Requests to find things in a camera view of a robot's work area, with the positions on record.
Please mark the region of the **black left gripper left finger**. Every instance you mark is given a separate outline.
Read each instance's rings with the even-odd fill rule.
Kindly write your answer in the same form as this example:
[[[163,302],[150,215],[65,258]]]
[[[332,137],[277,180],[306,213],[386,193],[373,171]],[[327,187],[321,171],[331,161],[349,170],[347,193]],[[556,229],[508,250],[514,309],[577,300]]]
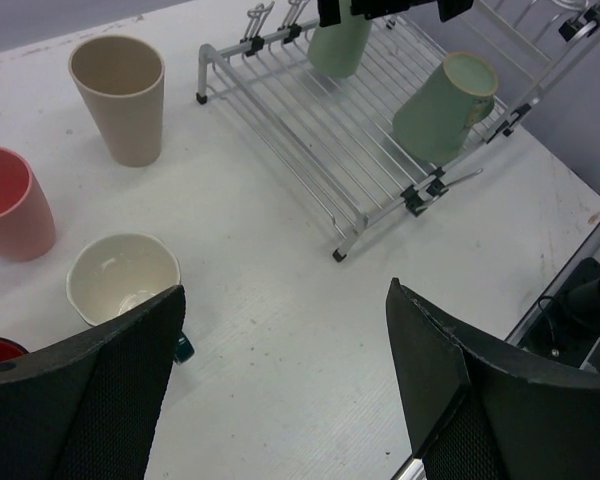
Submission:
[[[0,479],[143,478],[185,306],[173,286],[0,363]]]

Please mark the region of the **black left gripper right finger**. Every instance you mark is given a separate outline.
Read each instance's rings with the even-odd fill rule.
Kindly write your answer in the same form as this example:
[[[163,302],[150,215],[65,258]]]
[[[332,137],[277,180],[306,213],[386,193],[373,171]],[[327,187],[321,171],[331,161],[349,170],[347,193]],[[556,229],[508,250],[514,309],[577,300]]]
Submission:
[[[600,479],[600,374],[519,349],[390,283],[412,455],[429,479]]]

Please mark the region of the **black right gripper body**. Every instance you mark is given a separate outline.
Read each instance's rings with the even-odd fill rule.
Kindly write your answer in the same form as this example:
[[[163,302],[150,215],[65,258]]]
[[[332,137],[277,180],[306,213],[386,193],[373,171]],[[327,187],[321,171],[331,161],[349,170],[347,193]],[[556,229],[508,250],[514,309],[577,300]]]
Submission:
[[[473,7],[473,0],[318,0],[319,26],[338,25],[348,16],[372,20],[430,3],[437,5],[441,22],[449,21]]]

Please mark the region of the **light green cup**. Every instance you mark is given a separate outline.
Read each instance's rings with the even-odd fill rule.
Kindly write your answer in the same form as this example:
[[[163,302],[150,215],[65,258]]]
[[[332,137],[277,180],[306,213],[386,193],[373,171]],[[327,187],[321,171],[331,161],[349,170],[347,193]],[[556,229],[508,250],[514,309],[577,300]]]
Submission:
[[[322,75],[348,78],[358,69],[370,32],[369,20],[344,12],[339,24],[316,28],[307,58]]]

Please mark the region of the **dark teal mug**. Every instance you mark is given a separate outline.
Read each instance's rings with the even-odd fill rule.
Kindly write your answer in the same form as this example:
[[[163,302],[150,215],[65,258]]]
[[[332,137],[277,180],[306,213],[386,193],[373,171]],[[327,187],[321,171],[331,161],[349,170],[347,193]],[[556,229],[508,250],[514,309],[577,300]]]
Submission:
[[[140,306],[151,306],[164,292],[181,296],[185,317],[179,260],[163,241],[140,232],[116,233],[88,244],[65,280],[67,301],[88,332]]]

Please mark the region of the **pale green mug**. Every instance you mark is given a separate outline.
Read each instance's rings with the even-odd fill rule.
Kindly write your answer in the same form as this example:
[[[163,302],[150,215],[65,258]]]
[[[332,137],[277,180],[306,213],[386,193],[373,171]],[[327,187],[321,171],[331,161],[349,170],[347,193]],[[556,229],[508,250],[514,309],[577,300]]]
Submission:
[[[447,55],[395,113],[397,143],[415,159],[447,165],[493,111],[498,88],[498,75],[486,60],[466,52]]]

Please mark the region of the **pink cup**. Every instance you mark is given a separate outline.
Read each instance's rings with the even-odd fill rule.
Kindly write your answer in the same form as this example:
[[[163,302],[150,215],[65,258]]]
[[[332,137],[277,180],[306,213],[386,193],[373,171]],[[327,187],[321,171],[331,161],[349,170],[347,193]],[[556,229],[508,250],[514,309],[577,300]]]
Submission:
[[[21,155],[0,147],[0,257],[34,260],[55,241],[54,218],[31,166]]]

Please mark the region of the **beige tall cup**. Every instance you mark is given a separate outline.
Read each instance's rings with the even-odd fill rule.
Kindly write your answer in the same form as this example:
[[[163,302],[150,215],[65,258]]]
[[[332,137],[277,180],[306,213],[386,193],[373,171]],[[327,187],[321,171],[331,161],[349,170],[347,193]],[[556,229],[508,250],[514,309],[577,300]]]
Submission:
[[[162,151],[166,67],[134,37],[106,35],[78,45],[69,73],[112,158],[141,168]]]

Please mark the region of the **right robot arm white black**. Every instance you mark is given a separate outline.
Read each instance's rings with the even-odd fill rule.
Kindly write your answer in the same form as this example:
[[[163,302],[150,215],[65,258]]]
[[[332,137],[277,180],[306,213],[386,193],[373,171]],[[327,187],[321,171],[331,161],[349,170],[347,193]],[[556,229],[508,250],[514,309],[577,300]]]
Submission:
[[[392,137],[415,160],[434,166],[425,190],[410,186],[401,195],[417,215],[446,194],[443,176],[465,152],[470,131],[495,107],[499,80],[494,68],[467,52],[447,54],[422,86],[396,111]],[[537,316],[517,345],[551,360],[578,367],[600,338],[600,266],[591,277],[587,258],[551,295],[536,302]]]

